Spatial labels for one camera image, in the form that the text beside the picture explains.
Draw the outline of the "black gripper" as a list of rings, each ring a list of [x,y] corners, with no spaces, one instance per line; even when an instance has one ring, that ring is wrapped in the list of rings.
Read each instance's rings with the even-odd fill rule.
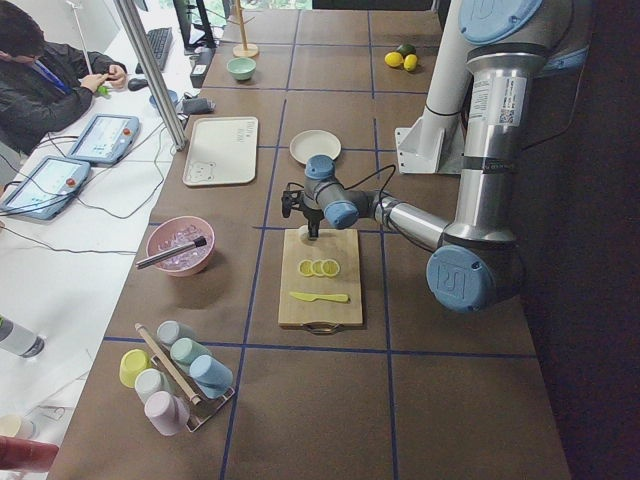
[[[310,239],[319,238],[320,222],[324,219],[324,213],[320,209],[312,208],[305,203],[301,204],[301,211],[304,217],[307,219],[308,237]]]

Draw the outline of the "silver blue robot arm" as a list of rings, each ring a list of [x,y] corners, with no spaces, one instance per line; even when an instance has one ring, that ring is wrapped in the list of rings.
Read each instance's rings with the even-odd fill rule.
[[[397,130],[404,173],[434,173],[446,147],[463,140],[456,213],[444,220],[384,190],[350,190],[334,162],[312,156],[301,191],[282,211],[300,210],[306,236],[327,221],[346,229],[371,218],[430,251],[426,280],[450,310],[478,311],[515,296],[523,277],[509,202],[536,78],[581,66],[589,49],[589,1],[453,1],[422,115]]]

